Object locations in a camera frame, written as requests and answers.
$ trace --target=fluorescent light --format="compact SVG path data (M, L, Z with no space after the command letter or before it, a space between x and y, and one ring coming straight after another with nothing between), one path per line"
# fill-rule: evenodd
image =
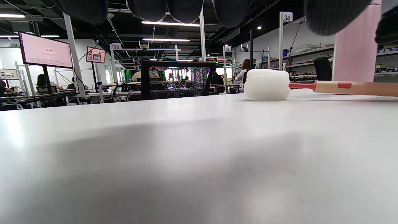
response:
M0 14L1 18L25 18L24 15L16 15L16 14Z
M147 21L142 21L141 23L142 24L169 25L169 26L196 26L196 27L200 27L199 24L181 24L181 23L147 22Z
M18 35L0 35L0 38L18 38ZM42 35L41 37L59 37L58 35Z
M16 38L18 35L0 35L0 38Z
M145 41L178 41L178 42L189 42L187 39L157 39L157 38L144 38Z
M41 37L59 37L59 35L41 35Z

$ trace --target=wooden handle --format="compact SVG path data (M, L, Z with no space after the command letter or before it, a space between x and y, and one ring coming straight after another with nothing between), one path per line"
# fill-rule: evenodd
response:
M398 83L317 81L315 92L347 95L398 96Z

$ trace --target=metal pole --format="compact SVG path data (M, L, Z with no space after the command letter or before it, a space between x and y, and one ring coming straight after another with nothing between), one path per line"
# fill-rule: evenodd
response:
M283 64L282 41L283 41L283 13L279 12L279 71L282 71L282 64Z
M250 30L250 68L253 69L253 29Z
M35 34L36 34L37 36L40 36L40 31L39 31L39 26L38 26L38 24L37 24L37 21L32 21L32 23L33 23L33 28L34 28L34 30L35 30Z
M115 82L117 82L116 64L115 64L115 51L113 49L113 45L112 44L109 44L109 48L111 50L111 56L112 56L112 60L111 60L112 82L115 83Z
M225 59L225 45L222 47L222 55L224 56L224 86L225 86L225 94L228 94L228 85L227 85L227 75L226 75L226 59Z
M56 82L56 84L57 84L58 86L60 86L60 85L59 85L59 82L58 82L57 73L55 72L55 69L56 69L56 68L54 68L54 77L55 77L55 82Z
M200 24L200 43L202 49L202 61L206 61L206 42L205 42L205 22L203 19L203 7L199 14L199 24Z
M20 69L18 68L18 63L16 61L15 61L15 67L17 68L17 76L18 76L18 79L20 81L21 87L23 87L25 89L28 98L30 98L29 92L27 90L27 85L26 85L26 82L25 82L25 78L22 78L22 75L20 73Z
M76 43L74 41L74 35L73 35L73 30L72 30L72 22L70 21L70 16L64 12L64 20L65 20L65 26L66 26L66 32L68 34L68 40L70 44L70 51L72 53L72 61L73 61L73 70L74 73L76 74L77 79L75 82L77 83L77 89L79 89L79 94L81 97L86 97L86 93L84 91L84 84L83 84L83 79L82 79L82 72L80 71L80 65L79 65L79 58L77 57L77 52L76 52Z
M175 48L176 48L176 61L178 61L178 46L175 45Z
M269 61L269 47L268 47L268 69L269 69L269 63L270 61Z
M27 80L28 80L29 86L30 86L30 91L32 92L32 96L36 96L36 90L35 90L35 87L33 86L32 77L30 76L30 71L29 71L28 65L25 65L25 70L26 70Z

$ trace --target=display screen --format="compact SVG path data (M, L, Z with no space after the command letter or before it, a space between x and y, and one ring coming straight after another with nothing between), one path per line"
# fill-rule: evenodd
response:
M14 70L14 69L0 69L0 79L18 80L17 70Z
M105 63L105 50L87 47L87 62Z
M72 69L68 43L19 32L24 64Z

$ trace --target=desk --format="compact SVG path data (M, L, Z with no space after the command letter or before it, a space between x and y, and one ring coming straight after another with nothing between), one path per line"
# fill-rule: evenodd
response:
M291 92L0 112L0 223L397 223L397 98Z

